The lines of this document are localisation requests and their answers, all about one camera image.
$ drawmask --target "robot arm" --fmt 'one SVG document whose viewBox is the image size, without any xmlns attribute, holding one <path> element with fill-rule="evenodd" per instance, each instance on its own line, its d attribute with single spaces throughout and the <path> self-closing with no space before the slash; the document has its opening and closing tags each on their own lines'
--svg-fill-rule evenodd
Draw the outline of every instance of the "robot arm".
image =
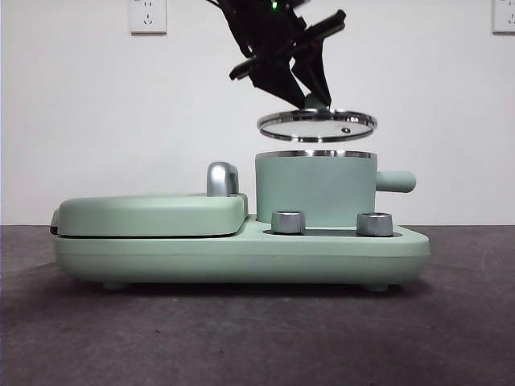
<svg viewBox="0 0 515 386">
<path fill-rule="evenodd" d="M 323 41 L 344 29 L 345 13 L 312 27 L 294 13 L 306 0 L 218 0 L 235 40 L 248 58 L 229 74 L 232 80 L 248 76 L 254 87 L 269 92 L 299 109 L 306 97 L 294 76 L 322 105 L 331 104 L 323 71 Z M 295 65 L 290 69 L 291 59 Z"/>
</svg>

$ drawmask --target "silver knob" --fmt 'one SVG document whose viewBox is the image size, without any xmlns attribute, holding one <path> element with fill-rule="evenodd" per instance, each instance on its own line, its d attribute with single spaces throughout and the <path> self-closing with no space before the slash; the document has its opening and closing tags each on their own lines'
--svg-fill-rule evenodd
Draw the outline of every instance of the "silver knob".
<svg viewBox="0 0 515 386">
<path fill-rule="evenodd" d="M 272 232 L 282 235 L 298 235 L 306 231 L 303 211 L 275 211 L 272 213 Z"/>
<path fill-rule="evenodd" d="M 389 213 L 360 213 L 357 215 L 356 233 L 362 236 L 393 236 L 392 215 Z"/>
</svg>

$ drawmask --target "mint green pot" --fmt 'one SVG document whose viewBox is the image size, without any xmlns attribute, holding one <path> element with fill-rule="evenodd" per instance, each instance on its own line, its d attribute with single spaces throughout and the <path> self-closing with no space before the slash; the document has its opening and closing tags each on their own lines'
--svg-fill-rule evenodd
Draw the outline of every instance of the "mint green pot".
<svg viewBox="0 0 515 386">
<path fill-rule="evenodd" d="M 410 192 L 409 171 L 377 172 L 372 153 L 282 151 L 256 156 L 257 221 L 273 211 L 303 211 L 310 227 L 352 227 L 375 211 L 376 191 Z"/>
</svg>

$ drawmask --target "white wall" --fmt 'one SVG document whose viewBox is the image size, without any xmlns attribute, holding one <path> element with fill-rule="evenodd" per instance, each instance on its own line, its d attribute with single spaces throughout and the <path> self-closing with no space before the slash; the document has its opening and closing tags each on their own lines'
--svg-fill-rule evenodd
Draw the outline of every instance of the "white wall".
<svg viewBox="0 0 515 386">
<path fill-rule="evenodd" d="M 201 192 L 215 160 L 238 167 L 254 207 L 254 155 L 314 147 L 412 170 L 415 192 L 378 195 L 401 224 L 515 224 L 515 36 L 491 34 L 491 1 L 312 0 L 299 13 L 315 23 L 338 7 L 333 106 L 379 130 L 303 146 L 258 133 L 291 106 L 229 80 L 243 57 L 205 1 L 169 0 L 169 35 L 132 37 L 126 0 L 3 0 L 2 223 L 48 224 L 73 197 Z"/>
</svg>

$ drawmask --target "appliance base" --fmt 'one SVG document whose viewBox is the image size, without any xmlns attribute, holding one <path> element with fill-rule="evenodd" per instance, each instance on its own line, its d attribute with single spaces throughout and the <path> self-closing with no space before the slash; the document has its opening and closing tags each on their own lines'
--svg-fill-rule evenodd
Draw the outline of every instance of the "appliance base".
<svg viewBox="0 0 515 386">
<path fill-rule="evenodd" d="M 357 236 L 355 228 L 331 231 L 275 235 L 269 224 L 249 216 L 231 236 L 55 236 L 54 244 L 66 273 L 108 290 L 131 283 L 325 283 L 384 291 L 417 278 L 430 255 L 426 236 L 401 227 L 394 227 L 395 237 Z"/>
</svg>

